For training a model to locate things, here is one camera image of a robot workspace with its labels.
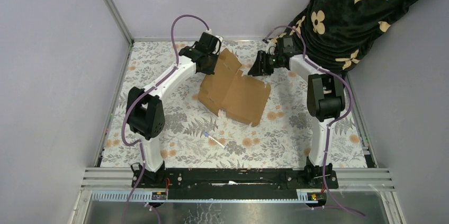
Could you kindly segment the brown cardboard box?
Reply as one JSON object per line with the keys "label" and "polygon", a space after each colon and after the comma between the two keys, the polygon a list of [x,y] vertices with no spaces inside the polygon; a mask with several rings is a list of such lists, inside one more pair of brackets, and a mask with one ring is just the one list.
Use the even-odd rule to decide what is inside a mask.
{"label": "brown cardboard box", "polygon": [[200,85],[198,100],[216,116],[223,111],[230,119],[256,127],[262,119],[271,86],[245,75],[241,67],[235,54],[223,49],[214,75],[206,75]]}

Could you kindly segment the white blue pen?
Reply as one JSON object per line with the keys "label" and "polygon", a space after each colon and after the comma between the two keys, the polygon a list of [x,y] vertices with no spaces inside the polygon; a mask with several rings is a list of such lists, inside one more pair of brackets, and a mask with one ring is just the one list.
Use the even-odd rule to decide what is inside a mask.
{"label": "white blue pen", "polygon": [[208,138],[209,140],[213,141],[215,144],[217,144],[218,146],[220,146],[223,149],[226,149],[227,147],[221,143],[219,140],[217,140],[216,138],[214,138],[213,136],[211,136],[209,133],[207,133],[206,131],[203,131],[203,135]]}

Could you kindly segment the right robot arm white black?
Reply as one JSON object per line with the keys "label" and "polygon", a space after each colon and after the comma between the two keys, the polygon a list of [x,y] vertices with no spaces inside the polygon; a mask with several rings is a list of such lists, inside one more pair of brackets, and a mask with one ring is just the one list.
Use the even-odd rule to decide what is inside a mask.
{"label": "right robot arm white black", "polygon": [[268,76],[275,68],[286,68],[307,81],[307,110],[314,118],[308,160],[313,166],[329,165],[333,122],[346,106],[341,77],[318,66],[306,54],[300,54],[292,37],[282,37],[277,45],[268,44],[265,50],[259,50],[248,75]]}

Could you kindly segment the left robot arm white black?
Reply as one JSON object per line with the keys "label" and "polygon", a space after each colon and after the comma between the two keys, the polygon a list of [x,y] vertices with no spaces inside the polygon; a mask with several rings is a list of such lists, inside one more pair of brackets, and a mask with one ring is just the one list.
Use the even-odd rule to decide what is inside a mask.
{"label": "left robot arm white black", "polygon": [[140,135],[144,181],[151,187],[164,182],[158,135],[164,128],[164,102],[178,86],[197,73],[212,75],[218,61],[223,38],[205,31],[191,46],[177,52],[176,61],[156,80],[144,88],[133,87],[128,93],[125,123]]}

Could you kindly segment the floral patterned table mat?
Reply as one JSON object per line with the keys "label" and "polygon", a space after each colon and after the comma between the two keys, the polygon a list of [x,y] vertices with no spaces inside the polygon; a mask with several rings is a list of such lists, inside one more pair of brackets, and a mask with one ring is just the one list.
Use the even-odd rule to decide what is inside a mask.
{"label": "floral patterned table mat", "polygon": [[[307,80],[287,69],[247,76],[261,41],[227,41],[240,68],[222,77],[197,73],[164,98],[158,135],[166,167],[302,168],[312,148],[316,119],[307,110]],[[130,167],[142,160],[141,136],[123,124],[128,93],[149,88],[175,62],[170,42],[136,42],[105,139],[101,167]]]}

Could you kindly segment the black beige flower blanket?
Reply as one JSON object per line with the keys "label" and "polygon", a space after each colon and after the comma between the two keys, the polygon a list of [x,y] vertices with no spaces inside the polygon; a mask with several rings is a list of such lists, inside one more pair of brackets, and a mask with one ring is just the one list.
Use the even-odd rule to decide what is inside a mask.
{"label": "black beige flower blanket", "polygon": [[282,33],[319,66],[352,70],[418,0],[310,0]]}

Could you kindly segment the aluminium frame post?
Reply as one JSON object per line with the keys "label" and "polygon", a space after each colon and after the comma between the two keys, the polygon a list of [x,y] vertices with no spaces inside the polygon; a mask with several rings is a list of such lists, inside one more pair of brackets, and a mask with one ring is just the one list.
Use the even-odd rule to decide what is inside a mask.
{"label": "aluminium frame post", "polygon": [[116,23],[119,31],[121,32],[122,36],[128,43],[128,45],[133,45],[134,38],[132,34],[130,33],[128,27],[126,26],[125,21],[123,20],[115,2],[113,0],[103,0],[105,3],[107,9],[109,10],[114,22]]}

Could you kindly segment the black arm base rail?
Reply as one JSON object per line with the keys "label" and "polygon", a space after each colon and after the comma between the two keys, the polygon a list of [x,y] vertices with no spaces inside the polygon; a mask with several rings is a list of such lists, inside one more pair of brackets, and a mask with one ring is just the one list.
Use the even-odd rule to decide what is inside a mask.
{"label": "black arm base rail", "polygon": [[337,189],[335,171],[322,175],[316,168],[161,168],[157,172],[133,167],[131,185],[140,189],[194,191],[210,194],[212,191],[243,191],[263,193],[280,190],[311,190],[319,193]]}

